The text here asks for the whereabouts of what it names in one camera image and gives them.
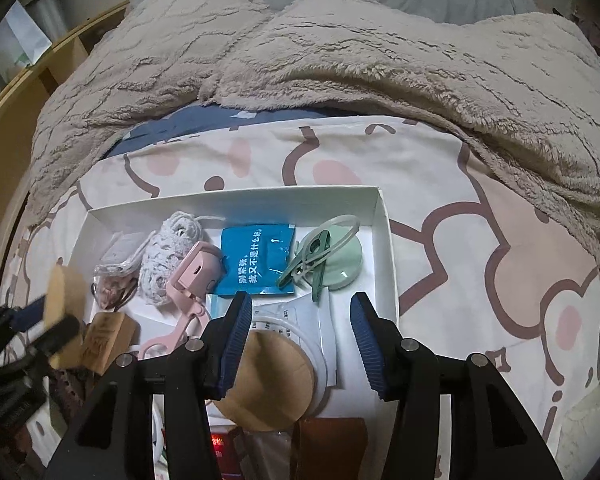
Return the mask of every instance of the silver screw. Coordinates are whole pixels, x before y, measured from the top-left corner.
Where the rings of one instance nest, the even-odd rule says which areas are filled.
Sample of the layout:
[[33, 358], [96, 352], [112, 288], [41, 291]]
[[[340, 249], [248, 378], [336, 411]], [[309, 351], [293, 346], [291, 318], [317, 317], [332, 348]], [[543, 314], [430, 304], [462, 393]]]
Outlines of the silver screw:
[[120, 354], [116, 357], [116, 364], [120, 368], [124, 368], [125, 366], [129, 366], [133, 360], [134, 358], [131, 354]]
[[471, 356], [471, 362], [479, 367], [486, 366], [489, 363], [486, 355], [483, 354], [473, 354]]
[[415, 352], [418, 348], [420, 348], [420, 344], [415, 339], [411, 339], [410, 337], [400, 341], [400, 346], [407, 352]]
[[185, 343], [184, 348], [189, 350], [189, 352], [197, 352], [198, 350], [202, 350], [204, 345], [205, 344], [202, 342], [202, 339], [189, 339]]

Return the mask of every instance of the pink handle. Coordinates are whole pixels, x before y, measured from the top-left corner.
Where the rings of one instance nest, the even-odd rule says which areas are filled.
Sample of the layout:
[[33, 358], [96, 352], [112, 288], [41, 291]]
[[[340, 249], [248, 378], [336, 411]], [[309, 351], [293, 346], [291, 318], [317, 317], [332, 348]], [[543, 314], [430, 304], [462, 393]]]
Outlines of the pink handle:
[[206, 312], [203, 305], [197, 301], [191, 306], [188, 312], [182, 314], [178, 323], [176, 324], [173, 332], [167, 335], [154, 337], [146, 341], [138, 351], [138, 359], [144, 359], [144, 355], [147, 350], [152, 346], [163, 345], [167, 349], [167, 354], [173, 352], [186, 338], [187, 326], [189, 323], [196, 318], [198, 320], [198, 328], [196, 329], [196, 335], [200, 336], [204, 332], [205, 327], [209, 323], [210, 317]]

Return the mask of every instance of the cartoon print bed sheet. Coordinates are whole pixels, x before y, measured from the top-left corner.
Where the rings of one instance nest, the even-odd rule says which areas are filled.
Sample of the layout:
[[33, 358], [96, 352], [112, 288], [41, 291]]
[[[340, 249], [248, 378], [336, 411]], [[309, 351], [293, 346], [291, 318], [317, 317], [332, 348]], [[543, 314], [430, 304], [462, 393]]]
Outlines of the cartoon print bed sheet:
[[[42, 225], [18, 236], [3, 297], [23, 305], [44, 293], [50, 268], [69, 260], [89, 209], [313, 184], [381, 187], [402, 334], [437, 354], [485, 353], [555, 455], [564, 415], [600, 382], [596, 264], [563, 227], [495, 180], [467, 145], [427, 124], [386, 116], [253, 124], [102, 160]], [[30, 432], [46, 463], [58, 437], [44, 417], [30, 422]], [[441, 424], [436, 477], [448, 478], [448, 399]]]

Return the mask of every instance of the brown box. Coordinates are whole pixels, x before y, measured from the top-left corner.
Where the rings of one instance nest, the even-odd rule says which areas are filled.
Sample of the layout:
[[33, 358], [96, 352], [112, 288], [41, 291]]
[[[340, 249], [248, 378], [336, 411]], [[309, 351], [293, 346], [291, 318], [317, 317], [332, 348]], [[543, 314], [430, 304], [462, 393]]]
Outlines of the brown box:
[[136, 322], [122, 312], [99, 312], [93, 317], [82, 343], [82, 366], [104, 375], [116, 357], [131, 343]]

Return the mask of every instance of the beige fluffy blanket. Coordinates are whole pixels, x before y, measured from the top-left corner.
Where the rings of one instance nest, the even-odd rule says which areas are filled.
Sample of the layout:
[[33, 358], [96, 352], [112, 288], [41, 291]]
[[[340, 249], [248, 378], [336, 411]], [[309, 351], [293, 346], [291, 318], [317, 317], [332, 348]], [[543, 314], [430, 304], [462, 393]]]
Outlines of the beige fluffy blanket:
[[429, 121], [465, 140], [600, 265], [600, 63], [560, 16], [458, 26], [370, 0], [298, 0], [223, 60], [200, 98]]
[[600, 264], [600, 64], [559, 16], [460, 27], [369, 0], [298, 0], [273, 18], [261, 0], [146, 0], [43, 109], [29, 221], [129, 126], [197, 97], [426, 120], [468, 142]]

